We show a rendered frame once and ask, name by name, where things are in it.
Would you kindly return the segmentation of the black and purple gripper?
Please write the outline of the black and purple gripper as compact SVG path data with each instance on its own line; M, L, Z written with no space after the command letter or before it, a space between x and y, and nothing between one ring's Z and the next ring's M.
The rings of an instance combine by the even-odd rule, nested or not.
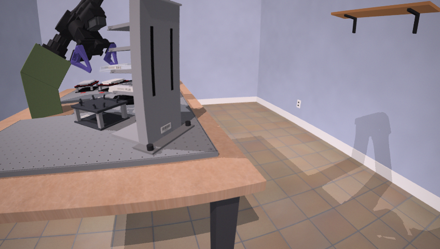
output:
M72 52L70 63L76 67L82 68L83 70L91 73L92 68L90 65L90 60L92 56L103 54L103 48L107 48L105 52L104 61L106 61L110 65L118 64L117 54L116 52L108 52L109 48L116 48L116 44L114 42L110 43L108 39L79 39L78 41L75 38L76 47ZM114 62L111 60L111 54L113 55ZM80 62L84 61L86 66L81 64Z

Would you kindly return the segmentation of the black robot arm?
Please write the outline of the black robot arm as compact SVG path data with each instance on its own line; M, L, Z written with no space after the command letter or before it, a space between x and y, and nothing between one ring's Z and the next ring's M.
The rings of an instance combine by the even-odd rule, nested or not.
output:
M71 40L103 39L98 30L106 26L106 15L100 7L104 0L81 0L72 10L67 10L55 30L60 32L42 46L66 59Z

